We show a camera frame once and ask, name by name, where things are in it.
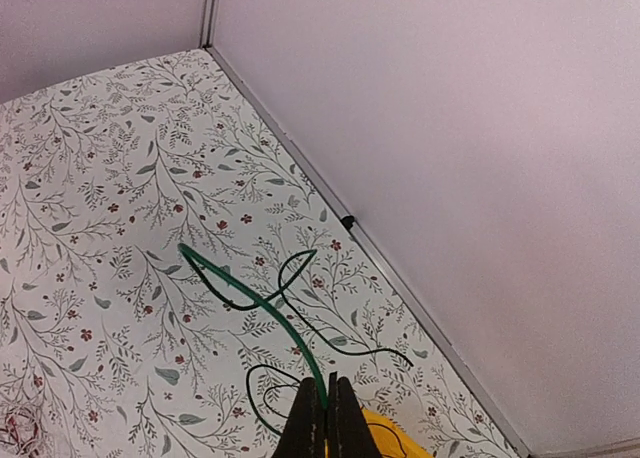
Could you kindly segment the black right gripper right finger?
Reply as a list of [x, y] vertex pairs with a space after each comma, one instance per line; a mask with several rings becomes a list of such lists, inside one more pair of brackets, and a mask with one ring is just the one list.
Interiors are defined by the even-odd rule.
[[350, 381], [336, 372], [329, 377], [327, 408], [329, 458], [380, 458]]

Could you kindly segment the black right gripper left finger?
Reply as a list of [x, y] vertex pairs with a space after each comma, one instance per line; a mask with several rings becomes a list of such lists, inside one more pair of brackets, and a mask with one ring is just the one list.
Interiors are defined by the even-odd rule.
[[322, 458], [325, 411], [313, 378], [302, 380], [273, 458]]

